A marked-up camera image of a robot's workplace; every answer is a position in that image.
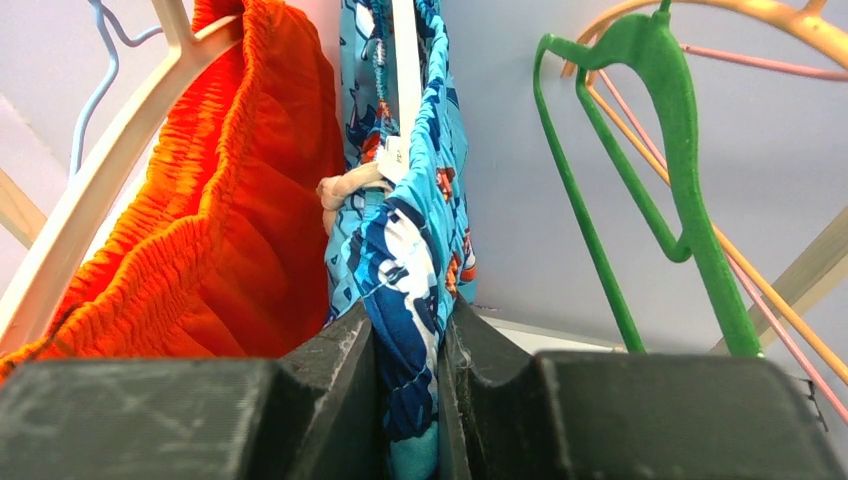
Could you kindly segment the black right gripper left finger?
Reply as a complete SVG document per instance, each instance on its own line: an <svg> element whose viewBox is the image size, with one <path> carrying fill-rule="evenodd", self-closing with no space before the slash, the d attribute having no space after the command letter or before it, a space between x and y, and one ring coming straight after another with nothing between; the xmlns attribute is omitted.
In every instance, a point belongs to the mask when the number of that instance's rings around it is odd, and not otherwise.
<svg viewBox="0 0 848 480"><path fill-rule="evenodd" d="M278 360L27 365L1 391L5 479L382 479L370 321Z"/></svg>

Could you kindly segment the orange wooden hanger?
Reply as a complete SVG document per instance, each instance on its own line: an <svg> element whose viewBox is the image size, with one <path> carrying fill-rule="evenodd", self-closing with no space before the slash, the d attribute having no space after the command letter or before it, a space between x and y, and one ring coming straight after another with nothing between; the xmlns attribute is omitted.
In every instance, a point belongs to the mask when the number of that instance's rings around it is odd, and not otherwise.
<svg viewBox="0 0 848 480"><path fill-rule="evenodd" d="M719 241L783 324L847 375L847 27L843 1L678 1L701 113L700 172Z"/></svg>

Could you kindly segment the pink wire hanger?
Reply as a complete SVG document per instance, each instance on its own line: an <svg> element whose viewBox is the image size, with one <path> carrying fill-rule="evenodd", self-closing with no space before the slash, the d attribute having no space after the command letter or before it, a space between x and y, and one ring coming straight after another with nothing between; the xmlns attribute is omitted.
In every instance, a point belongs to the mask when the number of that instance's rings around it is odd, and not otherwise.
<svg viewBox="0 0 848 480"><path fill-rule="evenodd" d="M751 44L691 40L699 117L699 177L708 213L773 283L847 205L847 84L720 60L717 53L805 69L833 61L791 38ZM589 124L590 205L633 309L654 348L696 352L720 339L696 266L668 261Z"/></svg>

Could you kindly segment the green hanger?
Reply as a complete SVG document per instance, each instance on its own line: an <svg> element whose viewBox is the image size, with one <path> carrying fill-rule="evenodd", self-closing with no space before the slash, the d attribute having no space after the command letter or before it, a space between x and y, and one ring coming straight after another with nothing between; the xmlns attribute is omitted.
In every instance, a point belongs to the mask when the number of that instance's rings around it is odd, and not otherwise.
<svg viewBox="0 0 848 480"><path fill-rule="evenodd" d="M760 341L703 201L694 86L682 48L671 32L670 20L670 4L663 1L650 15L632 13L614 20L591 45L551 33L543 35L533 63L535 105L582 238L628 351L642 353L645 346L553 125L541 86L541 64L546 54L575 66L576 96L605 152L665 257L674 263L694 261L729 353L759 357ZM612 65L623 65L635 73L654 107L663 142L661 170L681 225L679 235L672 233L590 94L589 73Z"/></svg>

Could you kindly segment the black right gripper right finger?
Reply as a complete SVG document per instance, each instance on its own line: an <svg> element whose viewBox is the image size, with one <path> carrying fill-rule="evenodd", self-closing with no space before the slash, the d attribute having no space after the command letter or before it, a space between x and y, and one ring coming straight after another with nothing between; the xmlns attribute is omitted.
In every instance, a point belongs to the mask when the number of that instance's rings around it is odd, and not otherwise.
<svg viewBox="0 0 848 480"><path fill-rule="evenodd" d="M759 358L529 354L464 301L439 367L443 479L841 479L791 379Z"/></svg>

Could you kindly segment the teal shark print shorts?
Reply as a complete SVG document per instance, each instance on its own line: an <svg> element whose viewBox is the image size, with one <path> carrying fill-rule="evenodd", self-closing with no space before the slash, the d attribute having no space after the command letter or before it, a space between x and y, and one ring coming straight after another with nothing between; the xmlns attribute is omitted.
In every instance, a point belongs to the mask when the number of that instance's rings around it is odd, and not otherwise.
<svg viewBox="0 0 848 480"><path fill-rule="evenodd" d="M464 185L468 140L437 1L414 3L422 99L400 180L357 184L336 201L329 321L362 305L375 336L380 419L393 479L438 475L439 349L458 299L476 292Z"/></svg>

